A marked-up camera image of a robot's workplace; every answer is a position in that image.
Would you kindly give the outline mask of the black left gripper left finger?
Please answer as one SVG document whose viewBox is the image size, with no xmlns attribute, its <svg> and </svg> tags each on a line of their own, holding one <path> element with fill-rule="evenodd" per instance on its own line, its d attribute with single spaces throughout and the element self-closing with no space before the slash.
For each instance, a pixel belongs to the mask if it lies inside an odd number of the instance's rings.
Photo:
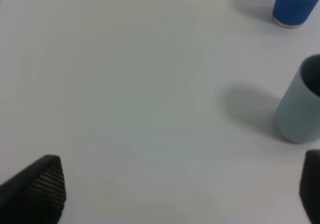
<svg viewBox="0 0 320 224">
<path fill-rule="evenodd" d="M 61 158 L 45 155 L 1 184 L 1 223 L 58 223 L 66 202 Z"/>
</svg>

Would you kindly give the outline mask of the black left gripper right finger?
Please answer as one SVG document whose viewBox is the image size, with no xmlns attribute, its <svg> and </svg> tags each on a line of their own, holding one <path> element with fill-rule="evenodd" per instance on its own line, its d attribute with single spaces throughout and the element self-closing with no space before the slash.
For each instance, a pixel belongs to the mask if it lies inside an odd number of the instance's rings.
<svg viewBox="0 0 320 224">
<path fill-rule="evenodd" d="M 305 209 L 305 212 L 311 223 L 319 223 L 319 170 L 320 170 L 320 152 L 319 150 L 308 150 L 305 154 L 305 160 L 300 179 L 299 195 Z"/>
</svg>

